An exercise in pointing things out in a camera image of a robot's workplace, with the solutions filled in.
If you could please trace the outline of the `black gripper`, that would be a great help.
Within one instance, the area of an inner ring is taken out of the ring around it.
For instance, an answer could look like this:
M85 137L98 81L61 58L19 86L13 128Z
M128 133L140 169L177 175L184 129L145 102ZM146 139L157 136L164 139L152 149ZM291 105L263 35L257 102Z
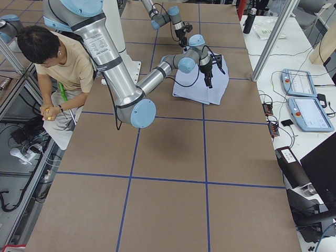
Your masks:
M199 65L199 70L201 73L204 74L204 81L205 81L205 84L206 84L206 87L208 88L212 88L212 77L213 77L213 74L212 74L212 62L209 61L207 64L205 65Z
M182 31L183 28L180 29L176 29L175 30L175 34L178 38L178 42L181 45L183 52L186 52L188 50L188 46L187 46L187 38L186 38L186 33L184 33Z

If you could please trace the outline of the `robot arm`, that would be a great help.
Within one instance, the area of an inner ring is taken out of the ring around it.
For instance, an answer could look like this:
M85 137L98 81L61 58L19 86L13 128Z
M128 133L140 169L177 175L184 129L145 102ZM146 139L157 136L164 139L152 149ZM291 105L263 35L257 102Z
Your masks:
M116 117L136 128L148 127L156 115L153 101L147 98L170 73L178 69L189 73L196 65L211 88L212 58L202 35L189 41L189 49L167 55L147 76L139 79L141 62L128 55L117 1L44 1L45 24L57 30L73 32L79 38L96 69L116 95Z
M157 4L163 10L163 14L160 14L155 7L156 4L149 0L141 1L145 9L148 11L148 15L151 18L151 25L155 30L163 27L166 24L171 25L171 36L175 42L178 42L179 46L184 51L187 50L187 38L186 33L192 31L193 26L186 23L181 18L180 9L178 6L170 7L166 10L161 4Z

